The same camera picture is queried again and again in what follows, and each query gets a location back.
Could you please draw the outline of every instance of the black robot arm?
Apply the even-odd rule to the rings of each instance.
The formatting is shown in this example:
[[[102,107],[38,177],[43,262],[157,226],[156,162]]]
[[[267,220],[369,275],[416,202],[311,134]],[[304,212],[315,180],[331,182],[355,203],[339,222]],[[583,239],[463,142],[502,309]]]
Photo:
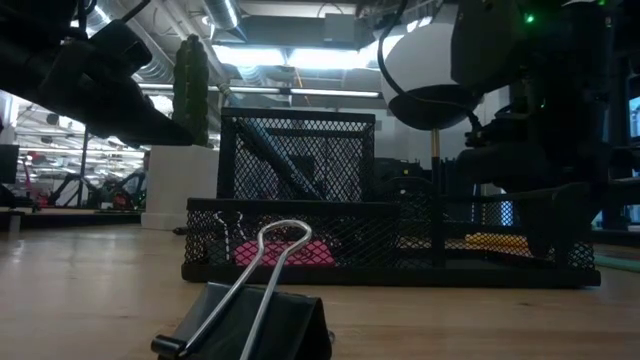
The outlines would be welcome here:
[[[0,89],[130,145],[190,145],[131,78],[151,61],[125,24],[149,0],[91,39],[70,26],[78,0],[0,0]]]

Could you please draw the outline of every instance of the binder clip metal handle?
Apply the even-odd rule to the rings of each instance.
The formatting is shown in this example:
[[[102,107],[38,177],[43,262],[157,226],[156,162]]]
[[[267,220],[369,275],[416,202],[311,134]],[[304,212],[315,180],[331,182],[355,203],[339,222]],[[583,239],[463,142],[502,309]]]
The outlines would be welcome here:
[[[193,352],[193,348],[196,344],[198,344],[205,336],[209,328],[212,324],[216,322],[216,320],[220,317],[226,307],[229,305],[231,300],[237,295],[242,285],[246,283],[251,274],[255,271],[255,269],[262,262],[262,257],[265,253],[264,246],[264,235],[270,231],[283,228],[283,227],[297,227],[305,231],[304,236],[296,241],[293,245],[289,246],[285,249],[280,257],[278,258],[278,262],[273,269],[273,273],[271,278],[269,279],[269,284],[265,289],[265,294],[260,303],[260,307],[258,308],[258,312],[256,314],[253,325],[251,326],[251,330],[249,331],[249,336],[247,337],[247,341],[245,343],[244,349],[242,350],[242,354],[240,356],[240,360],[248,360],[249,356],[251,356],[252,349],[255,345],[257,334],[260,330],[260,326],[264,320],[264,315],[267,312],[269,307],[269,302],[273,295],[273,291],[278,283],[278,278],[280,277],[280,272],[284,267],[284,264],[287,258],[293,254],[295,254],[298,250],[302,249],[311,239],[312,230],[311,227],[299,220],[282,220],[271,223],[265,227],[263,227],[258,233],[258,251],[256,256],[251,260],[251,263],[247,268],[242,272],[238,280],[233,284],[231,289],[225,294],[220,303],[216,306],[215,309],[209,314],[209,316],[205,319],[205,321],[200,325],[200,327],[193,333],[193,335],[189,338],[189,340],[179,340],[163,335],[158,335],[151,343],[151,349],[153,352],[161,355],[166,359],[181,359]]]

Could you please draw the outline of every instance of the black cable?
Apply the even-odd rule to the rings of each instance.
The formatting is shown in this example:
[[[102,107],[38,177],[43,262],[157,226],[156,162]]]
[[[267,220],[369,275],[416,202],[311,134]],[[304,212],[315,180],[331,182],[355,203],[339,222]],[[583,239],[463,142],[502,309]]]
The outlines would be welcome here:
[[[400,5],[398,5],[398,9],[396,10],[395,15],[393,16],[393,20],[391,21],[391,23],[389,23],[387,28],[384,29],[384,31],[382,32],[382,35],[380,35],[380,40],[378,41],[378,66],[380,67],[380,72],[382,73],[382,76],[387,81],[389,86],[391,86],[391,88],[399,96],[406,96],[416,101],[420,101],[427,104],[440,104],[440,105],[456,107],[464,111],[464,113],[469,117],[469,121],[471,122],[471,127],[474,130],[479,130],[482,127],[482,125],[480,125],[480,120],[478,120],[478,117],[476,116],[476,114],[473,113],[471,109],[467,108],[464,105],[454,103],[454,102],[421,99],[417,96],[411,95],[406,91],[402,90],[400,85],[398,85],[398,83],[396,83],[395,80],[393,80],[393,78],[391,77],[391,74],[389,74],[389,71],[387,70],[387,67],[384,64],[384,52],[382,51],[382,46],[384,45],[384,40],[387,38],[387,36],[389,36],[389,34],[391,33],[391,30],[393,30],[393,27],[396,25],[396,23],[400,21],[400,17],[402,16],[402,13],[404,13],[404,10],[407,8],[408,2],[409,2],[408,0],[400,0]]]
[[[338,4],[334,3],[334,2],[326,2],[324,4],[322,4],[320,6],[320,9],[318,9],[318,13],[316,14],[316,17],[320,17],[320,12],[322,11],[322,9],[324,9],[325,6],[327,5],[332,5],[334,8],[338,9],[338,11],[340,11],[340,14],[344,14],[344,11],[342,11],[342,8],[340,6],[338,6]]]
[[[31,103],[31,105],[27,106],[27,108],[26,108],[26,109],[22,110],[22,111],[18,114],[18,117],[16,117],[16,128],[17,128],[18,126],[20,126],[20,124],[22,124],[22,122],[24,122],[24,120],[27,120],[27,119],[28,119],[28,118],[25,118],[24,120],[22,120],[22,122],[18,122],[18,121],[20,120],[20,118],[21,118],[21,117],[23,117],[23,116],[24,116],[26,113],[28,113],[28,112],[33,112],[33,111],[35,111],[35,110],[33,109],[33,108],[34,108],[34,106],[35,106],[35,104],[34,104],[34,103]]]
[[[77,0],[76,4],[78,5],[76,13],[78,17],[78,29],[80,29],[80,31],[87,31],[87,13],[84,7],[84,0]]]
[[[96,5],[98,5],[98,0],[91,0],[91,2],[89,3],[89,6],[84,8],[84,14],[85,15],[91,14],[93,10],[96,9]],[[74,15],[73,20],[78,20],[78,14]]]
[[[138,5],[134,6],[134,8],[129,10],[128,13],[124,14],[122,19],[120,19],[120,20],[122,20],[122,22],[127,22],[127,21],[133,19],[136,15],[138,15],[138,13],[140,13],[140,11],[142,11],[142,9],[147,7],[147,5],[149,5],[149,3],[151,3],[151,0],[142,0],[142,1],[140,1],[140,3],[138,3]]]

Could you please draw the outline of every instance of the cable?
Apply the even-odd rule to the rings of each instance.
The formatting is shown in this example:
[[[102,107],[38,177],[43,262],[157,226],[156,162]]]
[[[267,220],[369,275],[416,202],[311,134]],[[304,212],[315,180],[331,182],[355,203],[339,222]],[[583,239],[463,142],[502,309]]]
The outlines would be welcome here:
[[[320,12],[322,11],[322,9],[324,9],[325,6],[327,5],[332,5],[333,7],[335,7],[336,9],[338,9],[338,11],[340,11],[340,14],[344,14],[344,11],[342,11],[342,8],[340,6],[338,6],[338,4],[334,3],[334,2],[326,2],[324,4],[322,4],[322,6],[320,6],[320,9],[318,9],[318,13],[316,14],[316,17],[320,17]]]
[[[302,85],[302,78],[300,77],[300,73],[298,72],[298,68],[294,67],[293,71],[296,73],[296,77],[298,78],[298,84],[300,85],[300,88],[304,88],[304,85]],[[309,107],[311,107],[311,102],[309,101],[309,97],[307,95],[304,96],[305,100],[307,100],[307,105],[309,105]]]
[[[155,9],[153,10],[153,17],[152,17],[152,20],[151,20],[151,28],[153,29],[153,31],[154,31],[156,34],[158,34],[158,35],[160,35],[160,36],[166,36],[166,35],[172,35],[172,36],[174,36],[174,35],[178,35],[178,34],[176,34],[175,32],[171,31],[171,30],[173,29],[173,27],[171,27],[171,26],[169,26],[169,28],[168,28],[167,30],[163,31],[163,32],[157,32],[157,31],[156,31],[156,16],[157,16],[157,15],[158,15],[158,8],[155,8]]]
[[[78,7],[76,12],[78,17],[78,29],[80,29],[80,31],[87,31],[87,13],[84,8],[84,0],[76,0],[76,4]]]
[[[34,108],[34,106],[35,106],[35,104],[34,104],[34,103],[31,103],[31,105],[27,106],[27,108],[26,108],[26,109],[22,110],[22,112],[20,112],[20,113],[18,114],[18,117],[16,117],[16,128],[17,128],[18,126],[20,126],[20,124],[22,124],[22,122],[24,122],[25,120],[27,120],[27,119],[28,119],[28,118],[25,118],[24,120],[22,120],[22,122],[20,122],[20,123],[19,123],[19,122],[18,122],[18,120],[20,120],[20,118],[21,118],[21,117],[23,117],[23,116],[24,116],[26,113],[28,113],[28,112],[33,112],[33,111],[35,111],[35,110],[33,109],[33,108]]]
[[[389,26],[387,26],[387,28],[384,30],[384,32],[380,36],[380,40],[378,41],[378,66],[380,67],[380,72],[382,73],[382,76],[387,81],[389,86],[391,86],[391,88],[400,96],[406,96],[426,104],[440,104],[440,105],[456,107],[464,111],[464,113],[469,117],[469,121],[471,122],[471,127],[474,130],[479,130],[482,127],[482,125],[480,125],[480,121],[478,120],[478,117],[476,116],[476,114],[473,113],[471,109],[467,108],[464,105],[454,103],[454,102],[421,99],[417,96],[409,94],[406,91],[402,90],[400,85],[398,85],[398,83],[396,83],[395,80],[393,80],[393,78],[391,77],[391,74],[389,74],[389,71],[387,70],[387,67],[384,64],[384,52],[382,51],[382,46],[384,45],[384,40],[387,38],[387,36],[389,36],[389,34],[391,33],[391,30],[393,30],[393,27],[400,20],[400,17],[404,13],[404,10],[407,8],[407,3],[408,3],[408,0],[400,0],[400,5],[398,5],[398,9],[396,10],[395,15],[393,16],[393,20],[389,23]]]
[[[84,8],[84,14],[85,15],[91,14],[93,12],[93,10],[96,9],[96,5],[98,5],[98,0],[91,0],[91,2],[89,3],[89,6]],[[77,13],[76,13],[76,15],[73,16],[73,20],[78,20],[78,14]]]

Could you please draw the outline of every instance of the wire mesh basket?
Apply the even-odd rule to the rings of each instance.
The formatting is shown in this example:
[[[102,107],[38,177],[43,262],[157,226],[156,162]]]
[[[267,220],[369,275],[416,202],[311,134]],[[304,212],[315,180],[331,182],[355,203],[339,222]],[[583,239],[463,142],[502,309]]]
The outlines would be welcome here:
[[[182,276],[194,282],[233,282],[256,254],[259,229],[292,218],[310,224],[314,235],[307,247],[287,262],[283,283],[600,284],[593,248],[584,238],[557,242],[558,236],[552,236],[543,241],[538,237],[549,233],[522,226],[518,204],[538,200],[444,199],[435,196],[429,185],[420,185],[425,184],[395,184],[389,188],[386,203],[191,199]],[[251,281],[266,282],[278,255],[299,235],[295,230],[272,234],[267,239],[263,266]]]
[[[223,109],[218,198],[366,201],[374,131],[367,114]]]

